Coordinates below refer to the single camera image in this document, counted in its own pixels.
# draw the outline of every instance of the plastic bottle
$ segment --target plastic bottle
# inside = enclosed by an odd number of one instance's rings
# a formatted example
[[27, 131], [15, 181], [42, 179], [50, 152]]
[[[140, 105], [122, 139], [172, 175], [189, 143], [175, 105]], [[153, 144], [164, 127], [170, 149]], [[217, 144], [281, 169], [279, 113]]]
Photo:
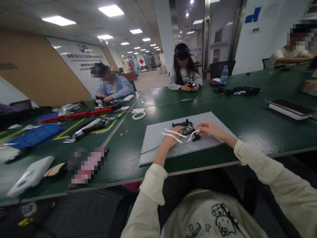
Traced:
[[225, 86], [228, 79], [228, 66], [225, 65], [224, 69], [221, 72], [220, 85]]

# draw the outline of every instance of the phone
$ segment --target phone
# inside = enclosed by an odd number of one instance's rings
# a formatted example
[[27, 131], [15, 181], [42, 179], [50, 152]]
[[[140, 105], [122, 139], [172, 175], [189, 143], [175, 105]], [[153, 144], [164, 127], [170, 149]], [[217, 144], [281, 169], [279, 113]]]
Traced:
[[278, 107], [281, 107], [285, 110], [288, 110], [296, 115], [299, 116], [309, 116], [309, 115], [314, 115], [317, 114], [316, 111], [300, 106], [298, 104], [294, 104], [292, 102], [283, 100], [283, 99], [274, 99], [274, 100], [270, 100], [270, 103], [272, 103], [273, 105], [276, 105]]
[[220, 85], [220, 83], [218, 83], [217, 81], [210, 81], [209, 84], [210, 84], [211, 86], [214, 86], [214, 87]]

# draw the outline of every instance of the woman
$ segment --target woman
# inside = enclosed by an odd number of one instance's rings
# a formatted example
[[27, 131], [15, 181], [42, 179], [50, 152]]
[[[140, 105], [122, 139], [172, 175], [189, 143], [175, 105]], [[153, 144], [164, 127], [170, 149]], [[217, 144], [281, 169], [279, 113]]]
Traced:
[[115, 75], [111, 68], [103, 63], [95, 63], [90, 70], [94, 78], [100, 78], [101, 84], [91, 95], [93, 99], [112, 101], [133, 93], [129, 81], [119, 75]]
[[[280, 162], [267, 157], [250, 144], [230, 136], [213, 122], [201, 122], [197, 127], [201, 136], [212, 135], [232, 147], [241, 164], [249, 165], [258, 179], [270, 186], [284, 215], [303, 238], [316, 237], [316, 189]], [[183, 127], [178, 126], [170, 130], [180, 132], [182, 129]], [[162, 216], [166, 214], [166, 210], [162, 208], [169, 206], [170, 195], [164, 193], [164, 180], [167, 177], [164, 164], [168, 151], [176, 143], [174, 138], [165, 136], [159, 146], [155, 160], [145, 174], [140, 193], [121, 237], [267, 238], [265, 231], [237, 199], [210, 189], [190, 191], [181, 197], [179, 204], [169, 207], [168, 217], [161, 221]], [[212, 169], [210, 172], [214, 174], [215, 171], [216, 169]], [[215, 182], [221, 186], [226, 184], [223, 181], [209, 180], [209, 183]], [[161, 205], [159, 216], [158, 205]]]
[[[192, 90], [189, 83], [194, 83], [197, 87]], [[178, 44], [174, 50], [174, 63], [169, 74], [168, 88], [198, 91], [201, 86], [202, 78], [191, 58], [189, 48], [184, 43]]]

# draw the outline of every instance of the blue plastic bin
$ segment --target blue plastic bin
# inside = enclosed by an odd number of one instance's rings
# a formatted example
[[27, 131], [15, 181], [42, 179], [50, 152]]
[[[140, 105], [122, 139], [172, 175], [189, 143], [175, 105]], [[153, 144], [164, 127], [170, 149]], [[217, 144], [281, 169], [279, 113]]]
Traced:
[[56, 123], [48, 123], [38, 128], [32, 129], [7, 143], [16, 143], [14, 145], [11, 145], [11, 147], [16, 149], [23, 149], [27, 146], [35, 146], [36, 144], [44, 141], [48, 137], [56, 134], [61, 130], [62, 128]]
[[43, 115], [43, 116], [40, 116], [38, 119], [35, 119], [36, 121], [42, 121], [44, 119], [48, 119], [48, 118], [52, 118], [52, 117], [56, 117], [58, 116], [58, 112], [53, 112], [53, 113], [50, 113], [50, 114], [46, 114], [46, 115]]

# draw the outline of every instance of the blue logo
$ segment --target blue logo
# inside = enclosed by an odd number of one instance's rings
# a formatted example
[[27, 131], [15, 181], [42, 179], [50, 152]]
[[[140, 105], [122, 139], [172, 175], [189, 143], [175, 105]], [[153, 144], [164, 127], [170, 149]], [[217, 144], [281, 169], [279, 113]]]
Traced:
[[89, 53], [89, 49], [87, 48], [87, 46], [85, 46], [85, 45], [80, 45], [80, 44], [77, 44], [77, 47], [78, 47], [78, 49], [81, 51], [81, 52], [87, 52], [87, 53]]

